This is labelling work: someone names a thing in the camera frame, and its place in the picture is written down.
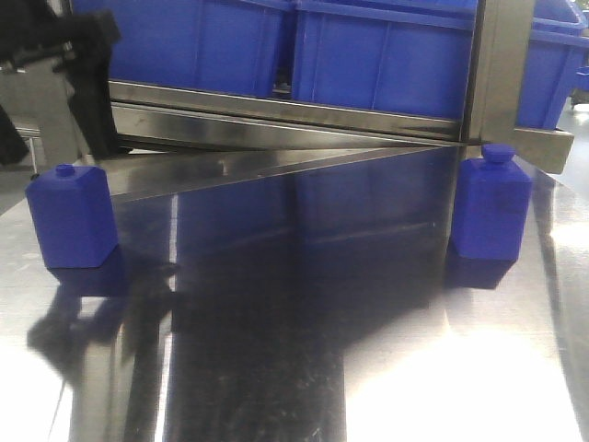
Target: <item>blue storage bin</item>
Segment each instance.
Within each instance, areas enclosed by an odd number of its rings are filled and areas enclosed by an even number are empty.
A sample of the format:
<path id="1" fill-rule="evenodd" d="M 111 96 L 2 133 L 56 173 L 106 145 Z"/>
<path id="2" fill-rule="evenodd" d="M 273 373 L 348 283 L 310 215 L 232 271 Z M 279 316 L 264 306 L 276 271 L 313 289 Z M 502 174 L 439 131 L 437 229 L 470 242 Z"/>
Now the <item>blue storage bin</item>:
<path id="1" fill-rule="evenodd" d="M 556 128 L 588 50 L 587 38 L 532 30 L 520 93 L 519 126 Z"/>
<path id="2" fill-rule="evenodd" d="M 75 12 L 108 8 L 121 29 L 113 78 L 268 97 L 285 0 L 74 0 Z"/>
<path id="3" fill-rule="evenodd" d="M 397 0 L 382 0 L 396 4 Z M 477 0 L 406 0 L 403 3 L 424 3 L 427 5 L 450 6 L 454 8 L 477 8 Z M 580 35 L 587 28 L 587 18 L 572 0 L 536 0 L 534 29 Z"/>
<path id="4" fill-rule="evenodd" d="M 461 118 L 472 20 L 372 6 L 299 2 L 293 98 Z"/>
<path id="5" fill-rule="evenodd" d="M 473 20 L 364 5 L 299 3 L 293 98 L 461 118 Z M 532 31 L 518 125 L 556 127 L 588 48 L 586 38 Z"/>

